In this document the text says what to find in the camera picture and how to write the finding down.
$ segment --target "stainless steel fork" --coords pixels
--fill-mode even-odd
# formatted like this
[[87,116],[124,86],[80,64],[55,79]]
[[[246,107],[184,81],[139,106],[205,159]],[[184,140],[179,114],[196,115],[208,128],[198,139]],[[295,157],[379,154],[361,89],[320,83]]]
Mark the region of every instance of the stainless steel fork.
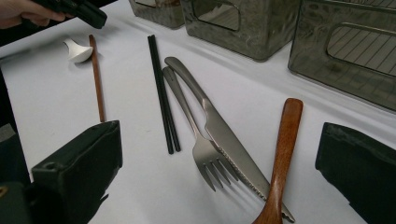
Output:
[[176,96],[178,102],[180,103],[180,106],[183,109],[184,113],[186,114],[186,117],[189,120],[189,123],[194,131],[196,142],[194,148],[192,149],[192,156],[194,157],[195,163],[198,166],[198,170],[201,173],[204,180],[206,181],[206,183],[210,186],[210,188],[216,191],[215,186],[213,185],[209,177],[208,174],[209,171],[210,174],[212,174],[213,177],[222,186],[221,181],[216,172],[217,170],[224,177],[224,179],[229,184],[231,184],[230,180],[228,179],[225,173],[224,168],[228,171],[228,173],[230,173],[230,175],[233,176],[233,178],[235,178],[235,180],[238,180],[235,170],[233,169],[231,164],[227,161],[227,159],[217,150],[216,144],[212,140],[206,139],[202,136],[195,122],[195,119],[192,116],[187,100],[184,97],[183,91],[180,88],[180,85],[178,84],[177,77],[174,71],[170,67],[165,67],[163,69],[163,76],[168,82],[169,87]]

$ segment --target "wooden spoon handle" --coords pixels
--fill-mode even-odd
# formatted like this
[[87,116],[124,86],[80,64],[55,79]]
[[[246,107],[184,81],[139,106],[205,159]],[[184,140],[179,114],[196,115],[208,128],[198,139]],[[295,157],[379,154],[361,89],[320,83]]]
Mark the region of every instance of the wooden spoon handle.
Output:
[[276,143],[270,193],[262,212],[253,224],[282,223],[282,194],[297,139],[303,105],[298,99],[289,98],[285,102]]

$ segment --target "knife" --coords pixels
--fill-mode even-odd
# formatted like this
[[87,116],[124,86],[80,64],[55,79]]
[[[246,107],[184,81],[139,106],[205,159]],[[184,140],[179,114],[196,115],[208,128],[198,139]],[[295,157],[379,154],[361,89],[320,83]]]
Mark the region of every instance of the knife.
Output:
[[[216,143],[221,154],[231,163],[235,171],[240,176],[244,184],[253,189],[261,198],[267,200],[270,184],[260,171],[248,152],[239,142],[231,128],[221,117],[216,108],[212,105],[209,98],[193,78],[190,71],[184,64],[175,57],[165,58],[165,63],[172,68],[186,82],[200,102],[201,107],[206,113],[206,131]],[[283,217],[293,223],[294,217],[288,208],[282,204]]]

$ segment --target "wooden chopstick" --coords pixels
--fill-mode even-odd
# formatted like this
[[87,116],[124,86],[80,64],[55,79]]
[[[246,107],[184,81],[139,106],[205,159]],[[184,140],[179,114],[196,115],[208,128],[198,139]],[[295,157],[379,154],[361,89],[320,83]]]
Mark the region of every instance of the wooden chopstick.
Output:
[[98,101],[99,107],[99,119],[101,122],[105,122],[105,109],[103,104],[103,95],[102,95],[102,84],[100,78],[100,71],[99,71],[99,61],[97,57],[97,47],[95,37],[90,35],[90,46],[93,48],[92,51],[92,66],[93,66],[93,76],[95,79],[95,88],[96,88],[96,98]]

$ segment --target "gray storage bin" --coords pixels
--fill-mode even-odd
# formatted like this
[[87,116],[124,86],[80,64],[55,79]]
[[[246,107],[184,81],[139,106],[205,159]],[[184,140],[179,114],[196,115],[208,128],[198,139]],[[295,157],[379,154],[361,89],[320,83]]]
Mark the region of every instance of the gray storage bin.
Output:
[[156,22],[171,29],[184,24],[179,0],[129,0],[136,17]]
[[266,61],[292,40],[299,0],[180,0],[190,36]]
[[290,71],[395,112],[395,8],[395,0],[303,0]]

